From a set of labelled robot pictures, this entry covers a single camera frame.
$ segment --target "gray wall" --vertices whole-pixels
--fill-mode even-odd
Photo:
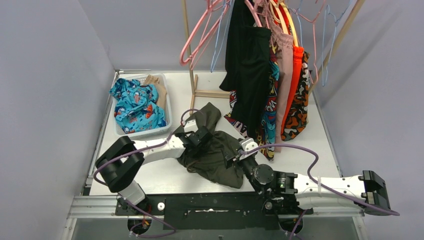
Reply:
[[[77,0],[3,0],[0,22],[0,239],[58,239],[113,68]]]
[[[374,170],[401,216],[367,216],[372,240],[423,239],[424,3],[363,5],[318,96],[341,170]]]
[[[186,42],[184,31],[183,10],[180,0],[79,0],[91,24],[97,32],[110,61],[116,69],[153,69],[153,70],[186,70],[180,66],[180,52]],[[206,8],[204,0],[186,0],[189,29],[194,29]],[[291,0],[289,7],[297,8],[300,0]],[[339,16],[346,8],[349,0],[327,0],[331,11]],[[321,2],[303,1],[301,13],[313,19],[321,7]],[[212,17],[213,22],[218,19],[220,11]],[[224,35],[224,26],[227,14],[221,25],[220,39]],[[316,51],[321,56],[324,11],[316,22]],[[293,18],[299,32],[298,20]],[[334,20],[328,18],[325,31],[327,42],[332,38]],[[312,25],[301,19],[303,32],[303,46],[314,59],[314,42]],[[192,42],[194,49],[200,39],[200,34]],[[216,35],[211,40],[203,57],[198,62],[196,70],[209,70],[214,54]],[[224,70],[225,44],[216,64],[216,70]]]

